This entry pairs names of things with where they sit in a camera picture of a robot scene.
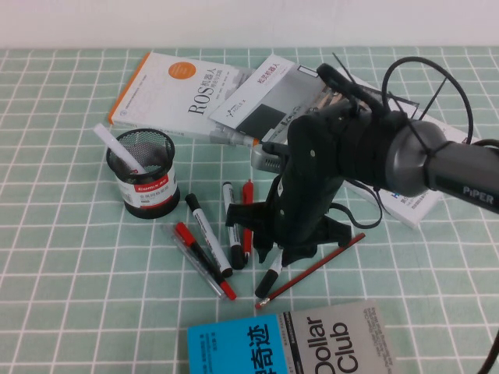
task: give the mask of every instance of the red marker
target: red marker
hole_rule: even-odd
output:
[[[210,275],[215,279],[217,284],[220,286],[222,290],[224,290],[225,294],[231,300],[235,300],[236,295],[232,290],[231,286],[227,283],[224,277],[221,275],[220,270],[217,266],[213,264],[210,257],[203,251],[200,247],[194,236],[191,234],[187,226],[184,225],[183,222],[178,222],[175,226],[175,232],[180,235],[184,243],[194,252],[199,261],[206,267]]]
[[[251,179],[242,187],[242,203],[253,204],[253,183],[251,182]],[[246,262],[248,262],[248,258],[251,254],[252,235],[253,232],[247,228],[242,231],[242,250],[244,251]]]

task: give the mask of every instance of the green grid tablecloth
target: green grid tablecloth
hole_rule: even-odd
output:
[[[252,67],[272,52],[160,51]],[[396,58],[433,59],[469,95],[476,135],[499,137],[499,48],[273,50],[311,67],[334,63],[332,51],[378,87]],[[188,326],[256,315],[253,290],[268,261],[259,265],[253,256],[230,279],[238,300],[220,302],[161,230],[186,221],[201,237],[183,201],[154,221],[123,207],[91,128],[105,122],[144,53],[0,51],[2,374],[187,373]],[[391,90],[426,103],[439,83],[433,72],[409,66],[393,75]],[[443,94],[431,115],[464,130],[456,92]],[[182,197],[197,194],[227,248],[221,183],[231,181],[240,192],[252,178],[256,199],[264,199],[273,175],[252,170],[247,149],[174,141]],[[354,193],[342,190],[337,201],[365,221],[377,217]],[[498,233],[498,216],[445,197],[418,230],[386,217],[264,312],[375,298],[404,372],[476,372],[499,328]],[[320,255],[331,249],[324,246]],[[293,264],[278,283],[316,260]]]

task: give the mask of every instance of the white book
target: white book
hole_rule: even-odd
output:
[[[210,118],[254,138],[277,141],[324,87],[315,70],[270,55]]]
[[[158,129],[212,143],[252,146],[253,138],[209,118],[252,71],[147,53],[108,120],[113,125]]]

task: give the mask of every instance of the black marker cap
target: black marker cap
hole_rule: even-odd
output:
[[[236,270],[241,270],[247,261],[242,251],[241,245],[233,245],[231,247],[231,265]]]
[[[278,278],[278,273],[273,270],[267,270],[264,279],[262,279],[260,284],[258,284],[257,289],[255,290],[255,296],[257,296],[258,298],[266,298]]]
[[[186,196],[186,203],[192,212],[196,209],[201,208],[200,203],[197,201],[196,195],[194,195],[193,193],[190,193]]]

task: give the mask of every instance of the mesh pen holder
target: mesh pen holder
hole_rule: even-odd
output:
[[[180,200],[173,157],[175,146],[169,136],[153,129],[136,129],[116,138],[146,169],[134,174],[111,150],[106,161],[114,171],[125,208],[144,219],[163,217],[175,209]]]

